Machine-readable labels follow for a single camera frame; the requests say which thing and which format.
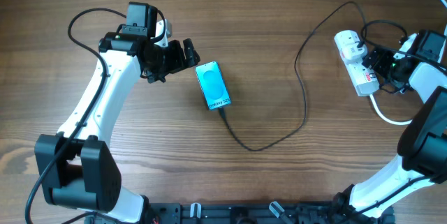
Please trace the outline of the blue Galaxy smartphone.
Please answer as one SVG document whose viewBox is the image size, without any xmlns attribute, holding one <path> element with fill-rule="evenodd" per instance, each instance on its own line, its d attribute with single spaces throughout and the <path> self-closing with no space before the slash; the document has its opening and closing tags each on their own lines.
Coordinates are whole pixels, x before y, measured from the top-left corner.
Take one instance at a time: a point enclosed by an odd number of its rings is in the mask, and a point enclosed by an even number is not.
<svg viewBox="0 0 447 224">
<path fill-rule="evenodd" d="M 229 92 L 216 61 L 197 66 L 195 72 L 209 110 L 231 104 Z"/>
</svg>

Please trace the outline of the white power strip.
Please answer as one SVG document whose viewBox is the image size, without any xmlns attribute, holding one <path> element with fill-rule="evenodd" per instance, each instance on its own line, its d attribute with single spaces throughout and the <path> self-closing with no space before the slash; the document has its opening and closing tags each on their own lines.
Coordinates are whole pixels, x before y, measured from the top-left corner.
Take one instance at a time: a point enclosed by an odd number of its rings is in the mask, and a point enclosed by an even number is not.
<svg viewBox="0 0 447 224">
<path fill-rule="evenodd" d="M 334 41 L 341 59 L 341 48 L 343 46 L 358 43 L 358 47 L 360 47 L 360 38 L 358 34 L 352 30 L 340 31 L 335 35 Z M 379 90 L 378 79 L 372 69 L 366 68 L 362 65 L 363 58 L 349 64 L 345 63 L 342 59 L 349 77 L 351 78 L 353 87 L 357 95 L 360 97 L 370 96 L 375 91 Z"/>
</svg>

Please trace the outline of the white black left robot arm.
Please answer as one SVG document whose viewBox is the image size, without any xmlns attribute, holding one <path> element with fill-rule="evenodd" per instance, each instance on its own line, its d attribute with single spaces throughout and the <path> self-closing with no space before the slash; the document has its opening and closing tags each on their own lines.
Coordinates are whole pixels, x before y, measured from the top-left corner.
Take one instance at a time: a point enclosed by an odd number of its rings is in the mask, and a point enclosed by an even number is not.
<svg viewBox="0 0 447 224">
<path fill-rule="evenodd" d="M 158 223 L 147 197 L 123 187 L 110 153 L 111 135 L 138 80 L 164 82 L 167 75 L 196 66 L 200 57 L 190 39 L 172 39 L 158 8 L 131 2 L 124 18 L 94 50 L 96 69 L 73 113 L 55 134 L 38 138 L 33 190 L 48 204 L 79 209 L 81 218 L 93 223 Z"/>
</svg>

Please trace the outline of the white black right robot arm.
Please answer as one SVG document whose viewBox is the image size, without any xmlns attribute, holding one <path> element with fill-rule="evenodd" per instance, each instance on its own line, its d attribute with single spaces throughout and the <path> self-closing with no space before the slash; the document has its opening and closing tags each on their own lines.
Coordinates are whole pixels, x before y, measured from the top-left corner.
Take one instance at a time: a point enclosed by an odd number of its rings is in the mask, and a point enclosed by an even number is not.
<svg viewBox="0 0 447 224">
<path fill-rule="evenodd" d="M 440 61 L 446 36 L 430 30 L 404 35 L 398 51 L 370 53 L 354 31 L 334 37 L 359 96 L 380 89 L 378 77 L 398 90 L 414 90 L 423 106 L 409 121 L 396 156 L 368 180 L 336 194 L 327 209 L 332 223 L 385 223 L 385 212 L 418 189 L 446 181 L 446 68 Z"/>
</svg>

